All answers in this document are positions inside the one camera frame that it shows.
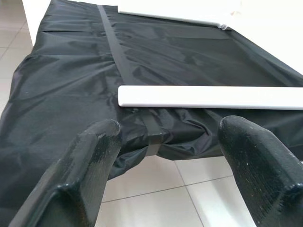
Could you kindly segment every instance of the black grip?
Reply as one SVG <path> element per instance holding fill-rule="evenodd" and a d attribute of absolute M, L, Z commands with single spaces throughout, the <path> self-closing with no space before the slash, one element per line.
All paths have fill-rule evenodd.
<path fill-rule="evenodd" d="M 302 227 L 301 162 L 272 132 L 242 117 L 223 118 L 218 137 L 256 225 Z"/>
<path fill-rule="evenodd" d="M 117 122 L 91 125 L 47 169 L 9 226 L 93 227 L 120 148 Z"/>

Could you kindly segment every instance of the wrinkled fabric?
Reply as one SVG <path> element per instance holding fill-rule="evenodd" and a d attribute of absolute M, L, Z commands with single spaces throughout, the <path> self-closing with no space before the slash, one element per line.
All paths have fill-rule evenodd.
<path fill-rule="evenodd" d="M 233 30 L 104 10 L 135 85 L 303 87 L 302 75 Z M 14 73 L 0 121 L 0 226 L 73 138 L 104 119 L 117 120 L 123 136 L 110 178 L 140 163 L 153 143 L 170 160 L 221 156 L 217 128 L 228 115 L 271 130 L 303 159 L 302 111 L 121 108 L 123 71 L 97 5 L 51 1 L 32 53 Z M 146 113 L 158 134 L 148 131 Z"/>

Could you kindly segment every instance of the black strap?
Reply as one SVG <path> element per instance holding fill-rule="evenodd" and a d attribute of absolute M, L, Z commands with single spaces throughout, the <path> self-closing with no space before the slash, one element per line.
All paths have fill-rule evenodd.
<path fill-rule="evenodd" d="M 103 6 L 97 6 L 101 15 L 101 19 L 103 21 L 104 30 L 107 35 L 107 40 L 109 43 L 109 48 L 111 50 L 112 56 L 114 58 L 115 64 L 118 68 L 118 71 L 127 85 L 136 85 L 133 74 L 131 73 L 130 66 L 127 58 L 125 57 L 122 47 L 113 31 L 113 28 L 109 22 L 107 14 L 103 8 Z M 147 148 L 146 155 L 156 155 L 159 151 L 160 145 L 162 143 L 162 132 L 158 127 L 156 120 L 153 115 L 147 110 L 143 109 L 140 111 L 140 116 L 142 118 L 143 123 L 145 124 L 149 145 Z"/>

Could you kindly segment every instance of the white rod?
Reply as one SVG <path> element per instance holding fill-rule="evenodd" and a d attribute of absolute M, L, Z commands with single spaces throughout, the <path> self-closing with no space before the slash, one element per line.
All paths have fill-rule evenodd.
<path fill-rule="evenodd" d="M 120 86 L 120 106 L 303 110 L 303 87 Z"/>

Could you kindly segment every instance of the white tile floor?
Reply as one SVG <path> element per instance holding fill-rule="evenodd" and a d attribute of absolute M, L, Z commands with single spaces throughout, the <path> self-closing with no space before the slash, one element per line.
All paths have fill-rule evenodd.
<path fill-rule="evenodd" d="M 0 0 L 0 113 L 16 67 L 31 51 L 20 0 Z M 223 157 L 147 157 L 110 180 L 97 227 L 254 227 Z"/>

